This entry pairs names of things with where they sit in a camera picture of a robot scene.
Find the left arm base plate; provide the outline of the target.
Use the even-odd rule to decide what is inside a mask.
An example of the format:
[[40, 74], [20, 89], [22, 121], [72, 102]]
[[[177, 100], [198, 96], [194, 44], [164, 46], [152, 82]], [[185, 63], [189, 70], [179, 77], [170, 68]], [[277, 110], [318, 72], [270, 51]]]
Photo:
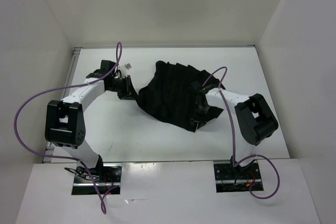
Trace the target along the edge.
[[[92, 174], [97, 185], [99, 193], [103, 196], [105, 193], [108, 195], [119, 195], [121, 190], [121, 163], [104, 163], [105, 173], [102, 177]], [[72, 195], [96, 195], [94, 185], [85, 169], [77, 167], [68, 168], [65, 170], [74, 174], [74, 181], [72, 186]]]

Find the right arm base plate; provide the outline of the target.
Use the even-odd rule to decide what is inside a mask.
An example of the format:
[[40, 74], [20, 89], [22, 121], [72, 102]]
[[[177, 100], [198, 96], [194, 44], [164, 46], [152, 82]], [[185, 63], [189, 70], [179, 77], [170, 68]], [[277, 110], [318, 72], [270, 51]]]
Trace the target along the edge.
[[249, 191], [263, 191], [263, 183], [259, 165], [256, 161], [247, 167], [233, 167], [230, 161], [213, 164], [217, 193], [231, 193]]

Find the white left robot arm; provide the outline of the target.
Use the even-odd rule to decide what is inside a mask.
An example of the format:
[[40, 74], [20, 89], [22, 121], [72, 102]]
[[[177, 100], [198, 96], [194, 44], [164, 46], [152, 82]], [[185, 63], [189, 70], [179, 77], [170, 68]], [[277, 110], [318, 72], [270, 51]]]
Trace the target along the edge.
[[104, 168], [101, 156], [94, 152], [85, 140], [84, 111], [106, 91], [117, 93], [121, 100], [137, 98], [130, 76], [108, 76], [103, 80], [88, 78], [83, 87], [62, 100], [52, 100], [47, 105], [46, 140], [61, 147], [74, 158], [78, 163], [78, 175], [93, 182], [102, 180], [105, 174], [110, 172]]

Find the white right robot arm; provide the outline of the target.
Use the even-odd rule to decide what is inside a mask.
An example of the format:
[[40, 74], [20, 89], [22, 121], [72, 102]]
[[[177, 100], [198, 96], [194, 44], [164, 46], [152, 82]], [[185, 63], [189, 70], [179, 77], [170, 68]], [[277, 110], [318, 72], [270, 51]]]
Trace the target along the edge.
[[278, 130], [279, 124], [270, 106], [258, 93], [248, 96], [208, 86], [193, 94], [192, 122], [205, 125], [223, 111], [228, 113], [233, 136], [230, 172], [235, 178], [243, 178], [259, 156], [257, 146]]

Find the black skirt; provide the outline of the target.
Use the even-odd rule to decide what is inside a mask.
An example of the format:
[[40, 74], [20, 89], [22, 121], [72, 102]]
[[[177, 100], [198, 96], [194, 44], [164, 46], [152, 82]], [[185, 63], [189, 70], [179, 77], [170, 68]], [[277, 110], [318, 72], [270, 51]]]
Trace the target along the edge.
[[195, 81], [212, 87], [219, 84], [219, 80], [206, 70], [157, 61], [154, 77], [147, 86], [139, 90], [137, 105], [161, 122], [190, 131], [190, 119], [195, 105], [190, 85]]

